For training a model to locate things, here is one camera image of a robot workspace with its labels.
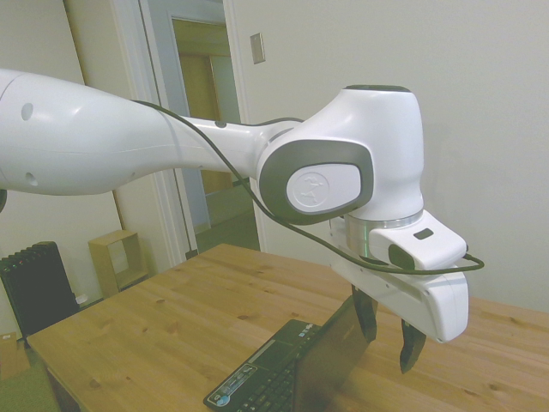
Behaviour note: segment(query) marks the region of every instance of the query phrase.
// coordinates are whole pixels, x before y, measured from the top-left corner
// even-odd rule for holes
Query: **beige wall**
[[[0,67],[83,83],[59,0],[0,1]],[[53,240],[75,294],[101,298],[87,241],[120,228],[112,193],[50,197],[9,192],[0,214],[0,257]],[[0,334],[17,329],[0,286]]]
[[[487,264],[468,275],[473,295],[549,312],[547,2],[228,3],[245,121],[307,118],[349,84],[410,88],[424,121],[426,208]],[[267,61],[254,65],[258,32]],[[268,251],[325,262],[307,240],[270,223],[267,233]]]

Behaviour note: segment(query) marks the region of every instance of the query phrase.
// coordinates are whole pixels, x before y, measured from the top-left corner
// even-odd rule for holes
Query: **floor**
[[[222,243],[259,251],[253,204],[242,186],[209,194],[206,202],[212,227],[196,235],[199,253]]]
[[[30,348],[31,368],[0,382],[0,410],[6,412],[60,412],[44,364]]]
[[[198,251],[207,251],[226,243],[259,251],[259,239],[256,230],[256,217],[253,211],[224,221],[196,236]]]

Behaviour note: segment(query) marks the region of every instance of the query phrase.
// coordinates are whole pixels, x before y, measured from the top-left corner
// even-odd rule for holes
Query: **open door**
[[[196,118],[239,123],[236,88],[221,2],[141,0],[160,104]],[[193,249],[219,243],[259,250],[251,199],[230,173],[179,169]]]

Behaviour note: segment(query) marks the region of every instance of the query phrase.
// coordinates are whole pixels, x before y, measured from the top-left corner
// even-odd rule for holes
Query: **wood grain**
[[[221,245],[30,336],[89,411],[206,411],[202,399],[288,319],[323,324],[351,293],[330,268]],[[549,314],[471,299],[466,332],[401,375],[401,320],[329,411],[547,411]]]

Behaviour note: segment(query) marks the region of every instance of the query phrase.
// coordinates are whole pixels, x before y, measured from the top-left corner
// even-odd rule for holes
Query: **door frame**
[[[149,54],[140,4],[135,0],[111,0],[111,6],[132,96],[156,104],[167,101],[162,74],[154,70],[159,64],[155,62],[158,54]],[[186,224],[191,221],[189,204],[183,200],[185,197],[178,195],[180,191],[184,192],[184,182],[173,169],[154,173],[153,177],[167,254],[170,265],[175,266],[187,260],[188,251],[196,250],[194,228],[192,224]]]
[[[232,68],[237,91],[238,110],[242,123],[250,122],[250,110],[245,92],[242,51],[238,43],[237,18],[233,0],[224,0],[226,29],[231,50]],[[154,31],[148,9],[148,0],[112,0],[112,12],[117,24],[118,39],[126,63],[130,87],[137,99],[151,102],[167,102],[166,85],[160,70],[160,58],[154,41]],[[168,254],[172,264],[186,260],[183,234],[177,227],[191,222],[190,207],[186,200],[183,178],[180,170],[169,170],[154,174],[162,221],[165,226]],[[250,180],[252,190],[258,193],[257,182]],[[257,234],[261,251],[268,251],[265,235],[264,215],[254,204]],[[192,224],[187,227],[187,238],[191,250],[196,250],[196,236]]]

